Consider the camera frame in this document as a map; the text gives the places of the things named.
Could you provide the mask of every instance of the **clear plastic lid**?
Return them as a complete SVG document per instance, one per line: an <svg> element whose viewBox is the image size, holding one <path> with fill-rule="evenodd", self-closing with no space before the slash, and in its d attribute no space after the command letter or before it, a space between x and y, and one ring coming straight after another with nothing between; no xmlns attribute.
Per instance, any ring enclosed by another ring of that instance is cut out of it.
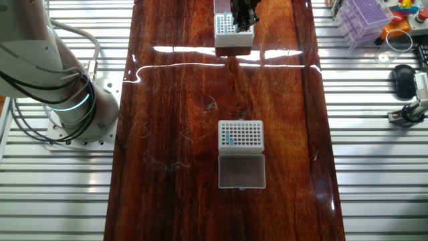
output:
<svg viewBox="0 0 428 241"><path fill-rule="evenodd" d="M231 13L230 0L214 0L214 13Z"/></svg>
<svg viewBox="0 0 428 241"><path fill-rule="evenodd" d="M264 155L220 155L219 187L266 188Z"/></svg>

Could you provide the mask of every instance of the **cable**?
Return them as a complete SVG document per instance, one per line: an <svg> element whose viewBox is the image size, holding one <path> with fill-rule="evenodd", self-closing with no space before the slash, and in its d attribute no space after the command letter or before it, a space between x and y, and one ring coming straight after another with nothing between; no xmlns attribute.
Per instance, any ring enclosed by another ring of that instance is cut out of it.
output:
<svg viewBox="0 0 428 241"><path fill-rule="evenodd" d="M16 79L14 79L14 78L12 78L12 77L10 77L10 76L6 75L6 74L5 74L5 73L3 73L2 71L0 71L0 77L2 77L2 79L4 79L8 84L10 84L12 87L14 87L15 89L17 89L18 91L20 91L20 92L21 92L21 93L23 93L24 95L26 95L26 96L28 96L28 97L30 97L30 98L32 98L32 99L34 99L34 100L37 100L37 101L40 101L40 102L46 103L46 104L61 104L61 103L64 103L65 101L67 101L67 100L69 100L69 99L71 99L71 98L76 97L76 96L77 96L79 93L81 93L81 91L83 91L83 89L84 89L84 87L83 87L83 88L81 88L80 90L78 90L78 92L76 93L76 89L77 89L78 84L79 84L79 81L76 81L76 83L74 84L73 92L71 92L69 96L67 96L65 99L62 99L62 100L58 100L58 101L50 101L50 100L44 100L44 99L42 99L42 98L39 98L39 97L37 97L37 96L35 96L35 95L31 94L30 92L28 92L28 91L24 90L22 87L18 86L18 85L15 83L15 82L17 81ZM86 82L89 82L89 81L90 81L90 80L89 80L89 78L88 78L88 77L86 77L86 76L85 76L85 75L83 75L83 74L80 76L79 80L81 80L82 78L85 78L85 79L86 79Z"/></svg>
<svg viewBox="0 0 428 241"><path fill-rule="evenodd" d="M420 116L418 116L417 120L412 120L410 119L410 117L407 115L407 111L409 111L410 107L408 105L405 105L402 109L401 109L401 116L402 118L410 123L419 123L421 121L423 121L425 119L425 115L422 114Z"/></svg>
<svg viewBox="0 0 428 241"><path fill-rule="evenodd" d="M80 73L72 74L71 76L68 76L66 78L71 78L71 77L74 77L74 76L77 76L77 75L80 75ZM19 81L17 79L13 79L13 81L16 84L22 85L24 87L32 88L32 89L35 89L35 90L60 90L62 88L65 88L65 87L69 86L70 84L73 84L76 80L72 80L72 81L66 82L65 84L62 84L60 86L53 86L53 87L35 86L35 85L32 85L32 84L28 84L28 83Z"/></svg>
<svg viewBox="0 0 428 241"><path fill-rule="evenodd" d="M94 52L94 56L92 57L92 60L98 59L98 55L100 54L101 46L100 46L100 42L93 35L91 35L87 31L83 31L81 29L78 29L77 27L72 27L72 26L66 25L64 23L60 23L60 22L53 20L53 19L51 19L51 23L52 23L52 25L60 27L64 30L70 31L72 33L76 33L78 35L82 35L84 37L87 37L95 45L95 52Z"/></svg>
<svg viewBox="0 0 428 241"><path fill-rule="evenodd" d="M49 121L51 121L59 129L63 129L63 130L70 130L70 129L72 129L72 128L62 127L61 125L57 124L57 122L51 117L51 114L47 112L47 108L46 108L45 103L42 103L41 106L43 107L43 111L45 112L46 117L49 119Z"/></svg>
<svg viewBox="0 0 428 241"><path fill-rule="evenodd" d="M96 116L96 94L95 94L95 90L94 87L92 86L92 83L89 83L88 87L87 87L87 91L88 93L90 93L90 101L92 101L92 106L89 108L88 107L88 114L87 114L87 118L86 118L86 122L78 127L74 132L72 132L71 134L69 134L66 137L63 137L61 139L51 139L47 136L44 136L42 134L40 134L39 132L37 132L36 130L34 130L33 128L31 128L27 121L25 120L25 118L23 117L21 110L19 109L18 104L16 103L16 99L13 100L13 103L15 103L15 108L19 114L19 116L21 117L22 121L24 122L24 124L28 127L29 130L33 131L35 134L39 135L40 137L42 137L43 139L39 138L39 137L35 137L33 135L31 135L28 131L26 131L21 123L19 123L19 121L17 120L17 117L15 116L14 113L14 107L13 107L13 103L11 102L9 104L9 108L11 111L11 116L13 118L13 120L16 122L17 126L29 137L31 137L32 139L35 139L37 141L43 141L43 142L68 142L71 140L74 140L76 138L78 138L81 134L83 134L88 127L92 124L92 121L95 119Z"/></svg>

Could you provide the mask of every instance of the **mounting bolt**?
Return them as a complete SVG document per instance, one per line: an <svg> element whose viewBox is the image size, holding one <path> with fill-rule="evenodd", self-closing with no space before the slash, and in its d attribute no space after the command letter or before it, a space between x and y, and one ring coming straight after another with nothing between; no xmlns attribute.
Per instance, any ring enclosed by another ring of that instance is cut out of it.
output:
<svg viewBox="0 0 428 241"><path fill-rule="evenodd" d="M6 12L8 10L7 6L0 5L0 11Z"/></svg>

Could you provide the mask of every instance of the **black cable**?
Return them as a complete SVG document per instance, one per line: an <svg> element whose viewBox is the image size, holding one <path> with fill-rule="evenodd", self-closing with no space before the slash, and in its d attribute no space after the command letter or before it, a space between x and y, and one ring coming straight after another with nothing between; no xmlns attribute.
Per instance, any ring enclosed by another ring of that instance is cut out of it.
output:
<svg viewBox="0 0 428 241"><path fill-rule="evenodd" d="M82 74L82 75L79 77L79 79L78 79L78 80L81 80L82 78L85 78L85 79L86 79L86 81L89 81L89 78L88 78L87 76L85 76L84 74ZM71 97L73 97L73 95L74 95L74 93L76 92L76 89L77 89L77 87L78 87L78 84L79 84L79 81L76 81L76 84L74 85L73 92L71 92L71 93L70 93L70 95L69 95L69 96L67 96L65 99L58 100L58 101L50 101L50 100L44 100L44 99L42 99L42 98L39 98L39 97L37 97L37 96L34 96L33 94L31 94L31 93L29 93L28 91L24 90L22 87L18 86L18 85L15 83L15 79L14 79L14 78L12 78L12 77L10 77L10 78L4 78L4 80L5 80L8 84L10 84L12 87L16 88L18 91L20 91L21 93L23 93L24 95L26 95L26 96L28 96L28 97L30 97L30 98L32 98L32 99L34 99L34 100L37 100L37 101L43 102L43 103L45 103L45 104L61 104L61 103L64 103L65 101L67 101L67 100L69 100Z"/></svg>
<svg viewBox="0 0 428 241"><path fill-rule="evenodd" d="M40 137L43 137L43 139L31 135L29 132L27 132L21 126L21 123L19 123L19 121L17 120L17 117L15 116L13 105L12 105L12 102L11 102L9 107L10 107L12 118L17 123L17 126L26 135L28 135L29 137L31 137L32 139L35 139L37 141L43 141L43 142L68 142L68 141L74 140L74 139L78 138L80 135L82 135L89 128L89 126L92 124L92 121L95 119L95 116L96 116L96 94L95 94L94 87L92 86L92 83L88 83L88 84L89 85L87 85L87 87L86 87L86 90L90 94L90 97L89 97L88 100L90 100L90 102L92 103L92 105L91 104L88 105L88 112L91 112L91 114L89 114L88 117L84 119L86 121L84 122L84 124L82 126L78 127L74 132L72 132L71 134L69 134L66 137L63 137L61 139L51 139L51 138L49 138L47 136L44 136L44 135L40 134L39 132L37 132L33 128L31 128L30 125L25 120L25 118L23 117L23 115L21 113L21 110L19 109L18 104L16 103L16 100L14 100L15 107L17 109L17 112L18 112L19 116L21 117L22 121L24 122L24 124L28 127L29 130L33 131L35 134L39 135Z"/></svg>
<svg viewBox="0 0 428 241"><path fill-rule="evenodd" d="M32 88L32 89L35 89L35 90L60 90L62 88L65 88L65 87L69 86L70 84L73 84L75 81L78 81L78 79L75 79L75 80L73 79L72 81L66 82L65 84L62 84L60 86L44 87L44 86L35 86L35 85L32 85L32 84L28 84L28 83L19 81L19 80L15 79L15 78L12 78L12 77L8 76L7 74L3 73L2 71L0 71L0 77L2 77L3 79L9 79L10 81L15 82L16 84L19 84L19 85L22 85L22 86L25 86L25 87L28 87L28 88Z"/></svg>
<svg viewBox="0 0 428 241"><path fill-rule="evenodd" d="M404 106L401 109L401 116L402 116L402 118L405 121L410 122L410 123L419 123L419 122L421 122L421 121L423 121L425 119L425 115L424 114L422 114L421 116L419 116L419 118L417 120L410 119L410 117L407 115L407 111L408 110L409 110L409 106L408 105Z"/></svg>

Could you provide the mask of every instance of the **glossy wooden surface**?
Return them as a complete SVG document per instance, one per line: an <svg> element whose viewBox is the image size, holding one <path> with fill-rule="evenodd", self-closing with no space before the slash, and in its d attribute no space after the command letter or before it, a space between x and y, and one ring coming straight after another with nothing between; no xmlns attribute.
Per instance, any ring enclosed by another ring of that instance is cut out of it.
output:
<svg viewBox="0 0 428 241"><path fill-rule="evenodd" d="M0 96L0 113L3 110L3 105L5 104L5 97Z"/></svg>
<svg viewBox="0 0 428 241"><path fill-rule="evenodd" d="M217 58L211 0L135 1L105 240L344 240L312 9L262 1ZM266 189L218 188L217 122L262 120Z"/></svg>

